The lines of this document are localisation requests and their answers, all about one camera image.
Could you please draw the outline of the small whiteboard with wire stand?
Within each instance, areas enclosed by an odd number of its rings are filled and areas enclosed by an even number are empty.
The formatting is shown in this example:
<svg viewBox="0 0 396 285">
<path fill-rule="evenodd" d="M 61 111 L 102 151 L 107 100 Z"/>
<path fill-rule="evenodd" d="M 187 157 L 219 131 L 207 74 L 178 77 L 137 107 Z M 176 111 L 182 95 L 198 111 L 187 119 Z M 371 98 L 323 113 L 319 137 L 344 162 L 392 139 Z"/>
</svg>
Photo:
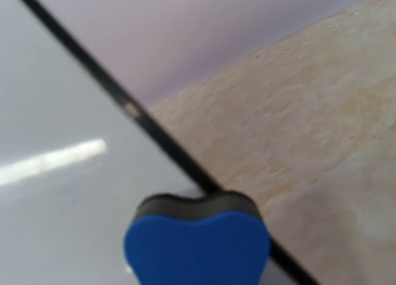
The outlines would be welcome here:
<svg viewBox="0 0 396 285">
<path fill-rule="evenodd" d="M 1 0 L 2 284 L 141 284 L 138 206 L 222 191 L 38 0 Z M 259 284 L 315 284 L 269 236 Z"/>
</svg>

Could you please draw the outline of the black whiteboard eraser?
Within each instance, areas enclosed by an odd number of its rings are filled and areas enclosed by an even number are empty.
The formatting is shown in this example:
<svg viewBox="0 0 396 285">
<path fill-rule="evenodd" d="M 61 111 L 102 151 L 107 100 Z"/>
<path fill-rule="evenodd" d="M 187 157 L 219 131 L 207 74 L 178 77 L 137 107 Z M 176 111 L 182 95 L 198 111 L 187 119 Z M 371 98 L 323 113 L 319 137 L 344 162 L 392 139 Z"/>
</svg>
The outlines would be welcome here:
<svg viewBox="0 0 396 285">
<path fill-rule="evenodd" d="M 141 284 L 259 284 L 271 243 L 253 200 L 222 191 L 146 198 L 123 249 Z"/>
</svg>

